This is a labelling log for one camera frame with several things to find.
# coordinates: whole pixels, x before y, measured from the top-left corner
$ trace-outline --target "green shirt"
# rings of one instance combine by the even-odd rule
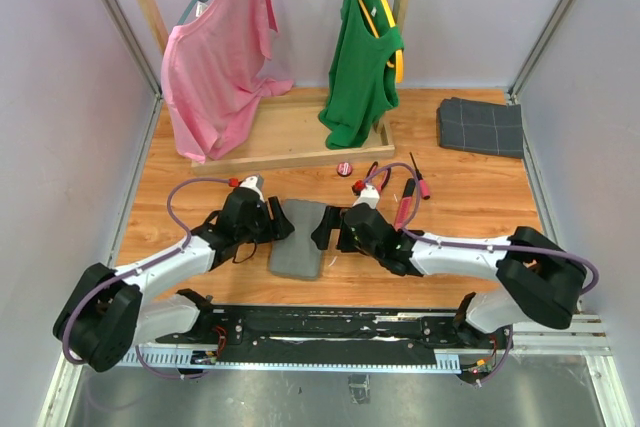
[[[395,68],[387,61],[404,47],[397,27],[389,27],[380,0],[363,0],[380,38],[373,35],[358,0],[344,0],[342,27],[329,70],[329,98],[318,118],[331,129],[330,149],[361,147],[371,126],[398,106]]]

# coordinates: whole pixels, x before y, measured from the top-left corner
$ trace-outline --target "wooden table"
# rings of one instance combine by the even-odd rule
[[[401,90],[399,94],[400,107],[389,114],[397,147],[394,160],[410,162],[412,151],[432,191],[431,200],[421,204],[411,227],[460,237],[510,234],[518,225],[540,229],[522,161],[446,150],[436,144],[435,112],[443,99],[457,96],[503,103],[501,91]],[[354,201],[351,185],[364,176],[369,165],[355,164],[354,175],[349,178],[339,177],[335,166],[261,172],[263,190],[265,196],[277,195],[281,202],[298,198],[348,206]],[[165,203],[176,184],[192,177],[190,162],[175,152],[169,115],[164,109],[118,264],[149,256],[182,238],[184,233],[167,215]],[[393,194],[401,194],[406,179],[403,172],[394,172],[378,206],[390,221],[397,210]],[[175,212],[195,227],[222,206],[228,193],[229,188],[220,184],[189,185],[174,199]],[[244,246],[238,258],[252,248]],[[492,290],[496,285],[449,275],[397,277],[370,258],[340,254],[333,246],[325,253],[318,280],[292,280],[269,273],[270,251],[269,245],[261,245],[249,261],[224,264],[170,293],[188,287],[212,295],[214,301],[229,303],[456,308],[465,294]]]

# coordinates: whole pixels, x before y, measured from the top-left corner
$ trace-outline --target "pink shirt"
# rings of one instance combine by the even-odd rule
[[[261,97],[288,92],[292,80],[259,78],[278,31],[271,0],[213,0],[173,28],[162,59],[162,90],[178,153],[203,163],[249,136]]]

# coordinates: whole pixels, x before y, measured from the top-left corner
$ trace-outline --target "checkered cloth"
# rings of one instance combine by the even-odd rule
[[[480,154],[524,158],[519,105],[453,97],[437,111],[438,145]]]

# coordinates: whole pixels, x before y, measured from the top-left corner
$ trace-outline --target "clothing rack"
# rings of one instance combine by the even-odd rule
[[[164,52],[169,32],[155,0],[137,0],[151,32]],[[409,0],[394,0],[393,16],[400,31]],[[395,145],[388,119],[383,117],[357,149],[330,150],[324,145],[329,129],[318,120],[327,94],[292,89],[280,97],[261,100],[247,141],[220,160],[192,163],[196,175],[219,172],[331,165],[393,157]]]

